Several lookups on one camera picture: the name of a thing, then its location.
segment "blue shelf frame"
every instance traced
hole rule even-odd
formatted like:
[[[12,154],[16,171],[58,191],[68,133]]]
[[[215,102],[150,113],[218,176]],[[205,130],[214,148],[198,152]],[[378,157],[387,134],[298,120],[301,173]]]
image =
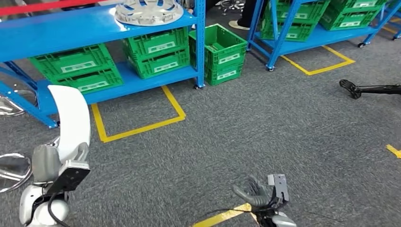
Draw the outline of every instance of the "blue shelf frame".
[[[133,94],[136,92],[168,85],[182,80],[195,79],[195,86],[204,87],[204,40],[205,40],[205,3],[195,1],[194,14],[184,10],[177,21],[162,26],[133,26],[122,24],[114,19],[115,5],[96,6],[87,9],[52,13],[0,22],[0,73],[16,78],[34,92],[38,105],[34,106],[0,81],[0,94],[47,125],[57,127],[50,118],[57,113],[57,107],[47,86],[47,80],[35,81],[30,78],[13,60],[46,53],[65,51],[87,45],[105,43],[137,35],[165,31],[179,27],[196,25],[197,69],[191,66],[174,70],[150,79],[142,80],[129,68],[126,62],[117,63],[124,84],[103,91],[84,95],[88,104]]]
[[[264,0],[256,1],[255,10],[253,12],[252,23],[247,37],[248,41],[247,50],[250,51],[251,48],[254,47],[256,50],[262,53],[266,58],[268,58],[265,66],[266,69],[269,71],[274,70],[274,65],[277,61],[277,58],[284,54],[295,53],[319,47],[322,45],[333,44],[363,35],[367,35],[367,37],[362,43],[360,43],[359,47],[368,45],[370,44],[374,36],[379,32],[379,30],[389,21],[389,19],[397,12],[397,9],[401,6],[401,0],[397,0],[395,8],[391,9],[387,13],[387,15],[385,15],[385,17],[383,17],[379,21],[378,25],[376,26],[368,26],[366,28],[352,29],[352,30],[326,31],[321,25],[317,25],[312,34],[309,36],[309,39],[306,42],[302,43],[302,42],[285,41],[284,39],[287,36],[291,24],[295,18],[296,12],[298,12],[301,4],[318,0],[293,0],[280,34],[278,33],[278,26],[277,26],[277,12],[276,12],[277,4],[276,1],[274,0],[270,1],[270,11],[271,11],[270,14],[273,23],[273,40],[261,39],[260,33],[256,32],[257,24],[262,10],[263,1]],[[259,45],[256,42],[256,40],[259,40],[265,46],[269,47],[271,51],[267,51],[264,47]]]
[[[397,10],[397,11],[394,13],[393,17],[401,18],[401,12],[398,11],[399,8],[400,8],[400,7],[394,7],[394,8],[386,7],[386,8],[384,8],[384,9],[382,10],[382,13],[381,13],[381,17],[380,17],[380,18],[382,18],[382,17],[384,16],[384,13],[389,13],[389,12],[391,12],[392,9],[396,9],[396,10]],[[394,22],[391,22],[391,21],[389,21],[388,23],[391,24],[391,25],[394,26],[394,27],[397,27],[397,28],[399,29],[398,32],[397,32],[396,34],[394,34],[393,40],[396,40],[396,39],[401,38],[401,25],[400,25],[400,24],[397,24],[397,23],[394,23]]]

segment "green crate stack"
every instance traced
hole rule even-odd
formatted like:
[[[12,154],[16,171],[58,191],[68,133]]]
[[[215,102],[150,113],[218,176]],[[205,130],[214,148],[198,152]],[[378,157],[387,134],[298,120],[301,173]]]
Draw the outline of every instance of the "green crate stack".
[[[122,40],[128,62],[141,79],[190,64],[188,28],[182,27]]]
[[[320,24],[329,31],[369,26],[387,0],[331,0]]]
[[[329,7],[339,12],[358,13],[380,10],[387,0],[331,0]]]
[[[196,31],[189,33],[191,65],[196,68]],[[211,85],[238,78],[247,42],[219,24],[205,28],[205,80]]]
[[[53,84],[75,87],[83,94],[123,84],[105,44],[44,54],[29,59]]]
[[[277,29],[278,34],[284,25],[287,18],[289,8],[292,0],[276,0],[277,2]],[[304,3],[299,7],[298,12],[291,27],[287,33],[286,41],[305,42],[309,35],[313,32],[317,23],[319,22],[323,12],[329,5],[329,0],[314,1]],[[271,4],[266,6],[265,12],[262,16],[262,21],[259,23],[262,39],[273,39],[273,23],[271,20]]]
[[[363,28],[372,22],[379,11],[349,13],[338,12],[335,8],[328,8],[320,20],[320,24],[329,31]]]

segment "crate label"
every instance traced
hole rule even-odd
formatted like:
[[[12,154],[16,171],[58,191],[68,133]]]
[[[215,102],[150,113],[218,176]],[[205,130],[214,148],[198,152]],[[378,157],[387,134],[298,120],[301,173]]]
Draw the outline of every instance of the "crate label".
[[[88,62],[84,62],[81,64],[61,67],[61,71],[63,73],[67,73],[67,72],[73,72],[73,71],[82,70],[82,69],[86,69],[86,68],[90,68],[90,67],[94,67],[94,66],[96,66],[96,63],[94,61],[88,61]]]
[[[360,21],[355,22],[344,22],[340,24],[340,27],[351,27],[351,26],[359,26],[361,24]]]
[[[325,20],[327,23],[331,22],[331,17],[327,14],[323,14],[322,19]]]
[[[360,8],[360,7],[372,7],[376,5],[377,1],[366,1],[366,2],[357,2],[354,4],[352,8]]]
[[[174,67],[177,67],[177,66],[178,66],[178,62],[175,61],[175,62],[172,62],[172,63],[167,64],[167,65],[162,65],[162,66],[156,67],[156,68],[153,69],[153,71],[154,72],[160,72],[160,71],[171,69],[171,68],[174,68]]]
[[[218,64],[220,65],[220,64],[223,64],[223,63],[232,61],[232,60],[234,60],[234,59],[237,59],[237,58],[239,58],[239,57],[240,57],[240,54],[239,54],[239,53],[236,53],[236,54],[234,54],[234,55],[231,55],[231,56],[228,56],[228,57],[226,57],[226,58],[220,59],[220,60],[218,61]]]
[[[226,77],[233,76],[235,74],[237,74],[237,70],[234,70],[234,71],[231,71],[231,72],[228,72],[228,73],[224,73],[223,75],[218,75],[217,76],[217,80],[224,79]]]
[[[148,48],[148,53],[154,53],[154,52],[158,52],[158,51],[162,51],[168,48],[172,48],[175,47],[175,42],[169,42],[169,43],[165,43],[162,45],[158,45],[158,46],[152,46]]]
[[[298,38],[297,33],[287,33],[286,38],[296,39]]]
[[[288,12],[285,12],[281,15],[281,18],[287,18]],[[307,13],[297,13],[295,14],[295,19],[307,19],[308,14]]]
[[[80,92],[83,92],[83,91],[92,90],[92,89],[95,89],[95,88],[98,88],[98,87],[104,87],[104,86],[107,86],[107,85],[109,85],[109,83],[107,81],[101,81],[101,82],[94,83],[94,84],[88,84],[88,85],[85,85],[85,86],[80,86],[80,87],[78,87],[78,90]]]

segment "yellow tape square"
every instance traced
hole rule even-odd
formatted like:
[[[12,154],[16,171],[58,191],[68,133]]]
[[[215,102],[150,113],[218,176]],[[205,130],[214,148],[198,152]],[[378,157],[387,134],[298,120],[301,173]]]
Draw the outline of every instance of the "yellow tape square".
[[[332,48],[328,47],[328,46],[322,46],[324,49],[330,51],[331,53],[333,53],[334,55],[336,55],[337,57],[341,58],[344,60],[344,62],[332,65],[332,66],[328,66],[325,68],[321,68],[321,69],[317,69],[317,70],[313,70],[313,71],[308,71],[306,69],[304,69],[302,66],[298,65],[297,63],[295,63],[294,61],[292,61],[291,59],[289,59],[288,57],[286,57],[285,55],[282,55],[281,57],[284,58],[286,61],[288,61],[289,63],[291,63],[293,66],[295,66],[297,69],[301,70],[302,72],[304,72],[306,75],[308,76],[312,76],[318,73],[322,73],[322,72],[327,72],[330,70],[334,70],[334,69],[338,69],[340,67],[355,63],[354,60],[344,56],[343,54],[333,50]]]
[[[162,126],[166,126],[168,124],[172,124],[172,123],[176,123],[176,122],[185,120],[186,114],[184,113],[184,110],[180,107],[180,105],[178,104],[177,100],[174,98],[173,94],[171,94],[168,87],[162,86],[161,88],[162,88],[164,94],[166,95],[167,99],[170,101],[171,105],[174,107],[175,111],[177,112],[177,114],[178,114],[177,117],[173,117],[173,118],[167,119],[165,121],[157,122],[154,124],[149,124],[149,125],[146,125],[146,126],[143,126],[143,127],[137,128],[137,129],[133,129],[130,131],[118,133],[118,134],[115,134],[112,136],[107,136],[105,125],[103,124],[102,116],[100,114],[97,103],[92,104],[91,107],[92,107],[93,117],[95,119],[97,132],[99,133],[100,140],[103,143],[107,143],[110,141],[119,140],[119,139],[122,139],[122,138],[125,138],[128,136],[132,136],[132,135],[144,132],[144,131],[149,131],[152,129],[160,128]]]
[[[390,20],[390,21],[393,22],[393,23],[397,23],[397,22],[401,21],[401,18],[395,18],[395,19],[392,19],[392,20]],[[397,34],[397,31],[396,31],[396,30],[393,30],[393,29],[391,29],[391,28],[388,28],[386,25],[383,26],[382,29],[384,29],[384,30],[386,30],[386,31],[388,31],[388,32],[390,32],[390,33],[392,33],[393,35],[394,35],[394,34]]]

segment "wheel cover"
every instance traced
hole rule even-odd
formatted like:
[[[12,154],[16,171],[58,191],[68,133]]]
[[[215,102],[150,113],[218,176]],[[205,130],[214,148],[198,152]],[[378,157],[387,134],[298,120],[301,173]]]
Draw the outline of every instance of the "wheel cover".
[[[126,0],[116,7],[115,18],[137,26],[172,23],[183,16],[184,9],[175,0]]]

